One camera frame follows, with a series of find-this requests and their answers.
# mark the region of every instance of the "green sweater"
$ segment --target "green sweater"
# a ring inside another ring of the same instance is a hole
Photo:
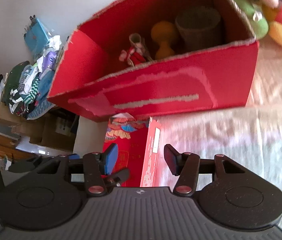
[[[4,88],[4,94],[2,97],[2,102],[5,103],[7,106],[9,105],[11,90],[15,90],[18,88],[22,71],[29,64],[30,64],[29,61],[24,61],[16,65],[14,68],[12,68],[11,72],[9,73],[9,76],[6,80],[6,84]]]

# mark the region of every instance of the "circular pad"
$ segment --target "circular pad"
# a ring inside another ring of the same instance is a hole
[[[261,229],[282,216],[281,190],[257,175],[226,174],[206,185],[198,201],[208,217],[231,228]]]
[[[0,192],[0,219],[23,230],[44,230],[61,225],[81,206],[79,191],[51,174],[25,176]]]

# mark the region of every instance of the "green plush toy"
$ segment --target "green plush toy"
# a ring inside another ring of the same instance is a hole
[[[238,7],[247,15],[256,34],[257,40],[262,39],[269,31],[268,22],[261,12],[258,12],[248,0],[234,0]]]

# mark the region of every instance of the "cardboard box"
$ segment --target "cardboard box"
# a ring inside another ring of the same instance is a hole
[[[0,102],[0,124],[7,126],[17,126],[20,125],[23,121],[25,121],[23,117],[17,116],[16,114],[11,114],[9,107]]]
[[[36,120],[24,120],[21,124],[12,127],[11,132],[23,136],[42,138],[45,117]]]
[[[181,46],[176,56],[134,67],[118,60],[132,33],[145,38],[154,57],[153,25],[174,22],[192,6],[220,13],[224,45],[190,53]],[[74,30],[48,100],[95,121],[121,112],[149,117],[244,106],[257,54],[251,25],[233,0],[118,0]]]
[[[37,131],[30,137],[30,143],[57,150],[73,151],[76,135],[70,132],[71,123],[68,123],[65,119],[49,115],[44,118],[43,129],[41,124],[37,125],[42,131],[41,136]]]
[[[103,151],[111,143],[118,145],[118,158],[113,172],[130,170],[123,187],[153,187],[161,125],[153,118],[135,120],[132,116],[111,117]]]

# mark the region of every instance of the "pile of clothes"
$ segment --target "pile of clothes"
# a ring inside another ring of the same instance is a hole
[[[34,65],[24,61],[16,65],[8,75],[2,102],[12,114],[26,119],[37,119],[54,105],[46,99],[54,76],[57,51],[50,51]]]

